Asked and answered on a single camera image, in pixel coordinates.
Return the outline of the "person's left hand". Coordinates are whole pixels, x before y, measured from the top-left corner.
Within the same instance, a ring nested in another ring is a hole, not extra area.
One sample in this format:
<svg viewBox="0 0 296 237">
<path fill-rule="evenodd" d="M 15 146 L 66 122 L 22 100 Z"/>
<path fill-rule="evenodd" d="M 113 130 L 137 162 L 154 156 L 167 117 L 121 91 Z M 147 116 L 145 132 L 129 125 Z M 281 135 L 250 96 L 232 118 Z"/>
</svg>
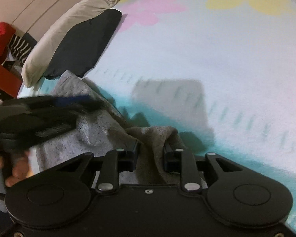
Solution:
<svg viewBox="0 0 296 237">
<path fill-rule="evenodd" d="M 25 151 L 20 158 L 17 158 L 13 162 L 13 167 L 9 177 L 5 180 L 7 187 L 12 187 L 16 183 L 24 180 L 31 173 L 30 163 L 29 163 L 29 151 Z M 4 160 L 0 156 L 0 169 L 4 166 Z"/>
</svg>

